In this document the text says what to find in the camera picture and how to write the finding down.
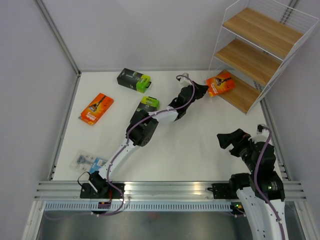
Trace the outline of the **orange razor box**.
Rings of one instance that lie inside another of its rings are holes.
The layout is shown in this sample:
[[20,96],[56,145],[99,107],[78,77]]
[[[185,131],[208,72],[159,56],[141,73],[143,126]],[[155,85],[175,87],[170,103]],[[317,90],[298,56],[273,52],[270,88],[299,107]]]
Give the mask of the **orange razor box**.
[[233,77],[226,70],[223,70],[214,77],[206,79],[204,83],[208,86],[207,92],[210,97],[221,95],[236,87]]
[[99,93],[92,102],[82,111],[78,119],[87,123],[88,125],[95,125],[104,113],[114,103],[114,99]]

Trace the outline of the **black green razor box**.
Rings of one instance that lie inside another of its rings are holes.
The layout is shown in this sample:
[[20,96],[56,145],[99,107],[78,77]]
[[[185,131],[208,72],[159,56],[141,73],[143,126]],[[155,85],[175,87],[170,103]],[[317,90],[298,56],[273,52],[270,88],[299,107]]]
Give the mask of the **black green razor box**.
[[159,107],[160,101],[158,99],[150,96],[143,96],[136,110],[134,111],[131,120],[137,117],[144,118],[148,115],[149,112],[158,111]]
[[144,93],[152,83],[150,76],[128,68],[124,68],[116,79],[119,85],[139,93]]

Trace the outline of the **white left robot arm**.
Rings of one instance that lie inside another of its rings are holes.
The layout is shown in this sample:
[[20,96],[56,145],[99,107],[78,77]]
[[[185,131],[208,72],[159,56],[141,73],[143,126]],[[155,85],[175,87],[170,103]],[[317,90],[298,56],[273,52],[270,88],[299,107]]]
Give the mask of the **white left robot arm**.
[[111,174],[116,167],[127,160],[137,149],[144,147],[151,140],[159,123],[175,122],[181,119],[187,112],[188,107],[196,100],[204,97],[209,87],[198,84],[192,80],[188,86],[184,86],[177,97],[162,110],[147,112],[136,111],[126,130],[124,141],[118,151],[111,157],[110,161],[98,171],[89,175],[88,184],[91,191],[98,198],[104,198],[109,193],[109,187],[121,191],[113,185]]

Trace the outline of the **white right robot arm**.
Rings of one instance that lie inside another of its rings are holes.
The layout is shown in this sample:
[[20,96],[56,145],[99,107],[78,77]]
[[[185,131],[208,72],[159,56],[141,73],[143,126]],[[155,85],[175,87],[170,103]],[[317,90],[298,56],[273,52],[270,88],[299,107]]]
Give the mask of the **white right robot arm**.
[[275,171],[277,158],[271,138],[272,130],[263,124],[257,126],[254,136],[240,128],[217,134],[220,148],[231,147],[229,153],[241,158],[249,170],[230,177],[228,192],[241,202],[254,240],[289,238],[284,184]]

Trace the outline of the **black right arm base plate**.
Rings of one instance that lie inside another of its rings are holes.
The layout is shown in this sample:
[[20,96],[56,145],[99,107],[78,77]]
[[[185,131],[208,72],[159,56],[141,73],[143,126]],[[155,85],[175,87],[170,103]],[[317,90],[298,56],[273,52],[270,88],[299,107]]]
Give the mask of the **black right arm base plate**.
[[213,198],[215,200],[236,200],[236,191],[228,183],[213,183],[211,185]]

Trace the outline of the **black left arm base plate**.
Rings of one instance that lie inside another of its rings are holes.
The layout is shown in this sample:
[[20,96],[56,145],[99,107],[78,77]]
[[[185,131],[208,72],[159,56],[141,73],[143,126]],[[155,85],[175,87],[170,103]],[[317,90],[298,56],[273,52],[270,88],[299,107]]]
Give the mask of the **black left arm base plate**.
[[89,183],[82,184],[79,197],[81,199],[122,199],[121,193],[109,184],[104,185],[96,192]]

